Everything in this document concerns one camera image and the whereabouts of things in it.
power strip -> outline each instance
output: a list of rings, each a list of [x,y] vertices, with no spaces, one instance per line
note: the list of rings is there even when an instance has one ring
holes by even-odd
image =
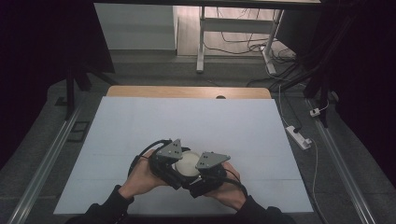
[[[311,147],[311,139],[309,138],[303,138],[303,136],[300,133],[295,133],[294,132],[295,128],[293,126],[289,126],[286,128],[286,131],[288,131],[288,134],[294,139],[294,141],[298,144],[298,146],[302,150],[306,150]]]

power plug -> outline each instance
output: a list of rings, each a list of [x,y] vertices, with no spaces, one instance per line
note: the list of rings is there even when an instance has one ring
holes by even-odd
[[[316,117],[317,115],[320,114],[320,110],[319,110],[318,108],[313,109],[313,110],[310,110],[310,111],[309,111],[309,114],[311,114],[311,117],[312,117],[312,118],[313,118],[313,117]]]
[[[288,134],[294,139],[294,141],[298,144],[298,146],[302,150],[306,150],[311,147],[311,139],[309,138],[303,138],[303,136],[296,130],[293,126],[289,126],[286,128],[286,131],[288,131]]]

white disc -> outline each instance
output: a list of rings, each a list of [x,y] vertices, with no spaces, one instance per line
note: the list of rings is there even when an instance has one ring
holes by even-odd
[[[195,168],[200,156],[192,151],[183,152],[183,159],[175,163],[176,170],[184,176],[198,176],[199,171]]]

person's right hand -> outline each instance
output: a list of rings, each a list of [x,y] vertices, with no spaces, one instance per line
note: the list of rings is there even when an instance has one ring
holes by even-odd
[[[239,173],[229,162],[225,161],[222,165],[224,169],[226,169],[227,178],[235,181],[239,181],[241,179]],[[236,211],[238,211],[247,200],[243,191],[236,185],[230,183],[223,183],[218,189],[208,192],[205,196],[214,198]]]

black sleeve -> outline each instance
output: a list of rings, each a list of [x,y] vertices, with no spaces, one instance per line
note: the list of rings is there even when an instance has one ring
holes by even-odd
[[[295,224],[295,221],[284,215],[277,207],[264,209],[257,204],[251,196],[236,213],[236,217],[243,223],[248,224]]]
[[[127,217],[126,211],[134,199],[128,201],[123,198],[119,194],[119,188],[120,185],[117,185],[102,205],[94,203],[83,216],[70,218],[65,224],[113,224],[121,222]]]

